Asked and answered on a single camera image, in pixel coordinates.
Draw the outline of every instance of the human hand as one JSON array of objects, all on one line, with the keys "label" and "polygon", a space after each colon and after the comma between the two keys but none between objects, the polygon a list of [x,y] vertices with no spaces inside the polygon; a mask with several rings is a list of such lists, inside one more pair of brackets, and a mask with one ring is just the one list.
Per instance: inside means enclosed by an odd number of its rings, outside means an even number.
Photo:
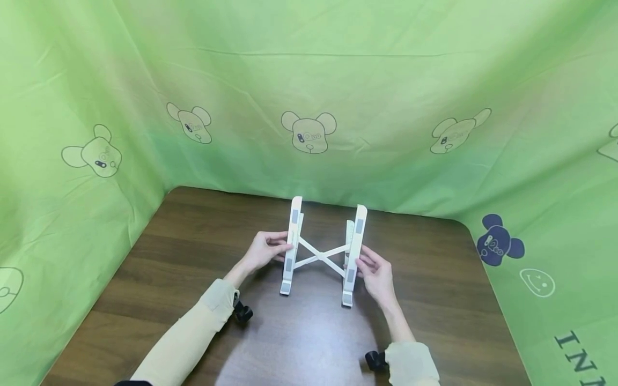
[{"label": "human hand", "polygon": [[240,262],[249,270],[249,274],[267,265],[270,260],[283,261],[286,251],[294,246],[286,242],[285,232],[258,232],[245,256]]},{"label": "human hand", "polygon": [[358,276],[365,279],[367,292],[382,309],[397,304],[395,288],[392,284],[391,263],[363,245],[360,257],[356,259],[356,265],[360,269]]},{"label": "human hand", "polygon": [[224,279],[230,281],[235,288],[258,269],[267,265],[270,260],[283,261],[285,252],[294,246],[286,243],[287,232],[258,232],[245,256],[232,268]]}]

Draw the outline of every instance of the sleeve cuff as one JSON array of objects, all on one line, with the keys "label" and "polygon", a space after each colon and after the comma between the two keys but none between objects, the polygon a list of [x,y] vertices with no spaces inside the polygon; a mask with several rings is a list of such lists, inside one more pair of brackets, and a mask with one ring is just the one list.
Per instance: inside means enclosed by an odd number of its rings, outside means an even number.
[{"label": "sleeve cuff", "polygon": [[208,307],[215,319],[225,324],[234,310],[234,296],[239,294],[230,282],[217,279],[201,296],[200,303]]},{"label": "sleeve cuff", "polygon": [[422,379],[440,380],[429,348],[419,342],[394,342],[385,351],[393,385],[407,385]]}]

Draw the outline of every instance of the stand leg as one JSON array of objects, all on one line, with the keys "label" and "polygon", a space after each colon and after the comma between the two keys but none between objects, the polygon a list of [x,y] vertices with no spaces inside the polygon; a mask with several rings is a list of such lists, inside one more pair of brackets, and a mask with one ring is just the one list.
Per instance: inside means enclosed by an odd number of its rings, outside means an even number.
[{"label": "stand leg", "polygon": [[300,211],[302,203],[303,198],[301,196],[296,196],[292,200],[290,223],[287,228],[287,243],[294,245],[294,248],[286,252],[286,259],[283,266],[283,279],[279,291],[279,293],[283,295],[290,295],[290,290],[292,289],[292,274],[294,273],[294,264],[296,263],[296,253],[298,251],[298,239],[300,238],[300,228],[303,221],[303,214]]},{"label": "stand leg", "polygon": [[352,292],[354,292],[354,283],[356,282],[356,259],[360,256],[360,247],[363,244],[366,222],[367,208],[363,205],[358,205],[356,209],[356,219],[354,220],[352,242],[350,244],[350,257],[348,258],[347,269],[345,270],[344,276],[344,290],[341,298],[342,304],[347,307],[352,307]]},{"label": "stand leg", "polygon": [[[352,244],[352,235],[354,234],[354,221],[348,220],[345,222],[345,244]],[[347,265],[348,260],[350,259],[350,248],[345,251],[345,262],[344,265]]]}]

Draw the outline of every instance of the green fabric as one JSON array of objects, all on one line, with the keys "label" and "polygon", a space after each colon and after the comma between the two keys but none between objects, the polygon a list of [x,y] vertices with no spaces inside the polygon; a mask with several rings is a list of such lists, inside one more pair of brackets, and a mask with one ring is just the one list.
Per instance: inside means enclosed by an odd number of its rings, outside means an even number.
[{"label": "green fabric", "polygon": [[616,20],[613,0],[1,1],[1,383],[43,378],[178,185],[459,220],[533,384],[618,382]]}]

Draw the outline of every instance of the foldable laptop stand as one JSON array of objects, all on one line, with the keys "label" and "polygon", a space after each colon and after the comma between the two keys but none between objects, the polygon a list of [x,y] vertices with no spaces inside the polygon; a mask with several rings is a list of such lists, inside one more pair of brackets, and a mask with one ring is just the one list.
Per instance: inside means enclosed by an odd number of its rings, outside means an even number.
[{"label": "foldable laptop stand", "polygon": [[[304,217],[303,212],[300,211],[302,203],[303,198],[301,196],[296,196],[292,200],[290,224],[287,229],[287,243],[294,245],[294,248],[286,253],[286,260],[283,267],[283,280],[281,282],[281,290],[279,293],[283,295],[290,295],[290,290],[292,289],[292,274],[294,273],[294,270],[311,262],[321,260],[343,277],[344,286],[341,298],[342,304],[347,307],[352,307],[352,293],[354,292],[354,283],[356,282],[357,271],[356,259],[360,256],[360,246],[363,243],[365,222],[367,220],[367,208],[363,205],[358,205],[356,209],[356,219],[354,221],[347,221],[345,228],[345,245],[338,246],[337,248],[327,252],[320,252],[300,236],[300,230],[302,228]],[[302,244],[306,249],[313,253],[314,256],[301,261],[296,261],[298,244]],[[345,265],[347,266],[346,270],[343,270],[328,258],[341,252],[345,252]]]}]

